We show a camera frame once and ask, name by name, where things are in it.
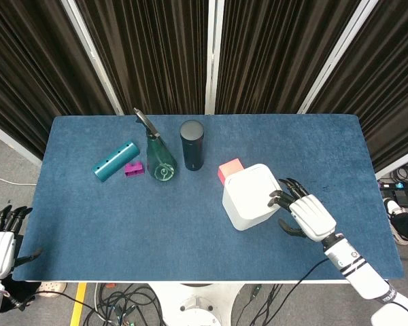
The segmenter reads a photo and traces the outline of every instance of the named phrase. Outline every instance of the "table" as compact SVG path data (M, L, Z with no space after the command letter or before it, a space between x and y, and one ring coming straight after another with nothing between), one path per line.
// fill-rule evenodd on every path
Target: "table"
M239 158L266 164L315 194L358 251L384 278L403 269L369 153L353 115L150 115L178 172L166 183L146 172L118 171L102 183L93 164L133 140L146 161L146 137L135 116L69 116L54 120L20 255L42 247L16 268L16 280L157 280L242 283L298 280L324 258L322 246L285 234L279 210L237 231L222 207L218 166ZM205 163L186 170L180 126L205 128ZM309 277L341 280L328 261Z

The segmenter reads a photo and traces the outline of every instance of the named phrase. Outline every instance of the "black curtain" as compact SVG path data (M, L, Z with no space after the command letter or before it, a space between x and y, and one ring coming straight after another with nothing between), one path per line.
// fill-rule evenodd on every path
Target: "black curtain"
M125 113L204 113L208 0L78 0Z
M358 3L226 0L216 113L296 113Z
M380 1L309 113L360 118L375 170L408 153L408 1Z
M60 1L0 0L0 128L42 158L71 114L114 111Z

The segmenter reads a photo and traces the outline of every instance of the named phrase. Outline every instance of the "white cable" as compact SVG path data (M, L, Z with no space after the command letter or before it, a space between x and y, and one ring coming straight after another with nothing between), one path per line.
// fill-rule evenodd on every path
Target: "white cable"
M0 178L0 181L10 183L11 185L36 185L36 183L17 183Z
M97 288L98 288L98 283L95 283L95 291L94 291L94 307L95 307L95 312L97 313L98 318L100 318L102 321L106 321L99 313L98 313L98 307L97 307Z

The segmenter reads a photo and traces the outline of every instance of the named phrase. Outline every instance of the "teal tube with holes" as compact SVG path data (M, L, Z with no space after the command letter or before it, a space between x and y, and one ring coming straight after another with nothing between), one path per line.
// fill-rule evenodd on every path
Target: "teal tube with holes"
M127 141L110 153L106 158L103 158L100 162L95 164L92 171L101 182L104 182L138 155L139 148L137 148L132 141Z

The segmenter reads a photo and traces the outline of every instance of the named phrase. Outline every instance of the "black cylindrical speaker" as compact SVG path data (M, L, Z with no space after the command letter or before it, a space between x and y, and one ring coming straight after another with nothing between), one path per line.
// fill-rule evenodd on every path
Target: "black cylindrical speaker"
M204 127L196 120L188 120L180 127L180 137L183 143L183 156L186 168L199 170L204 163L203 139Z

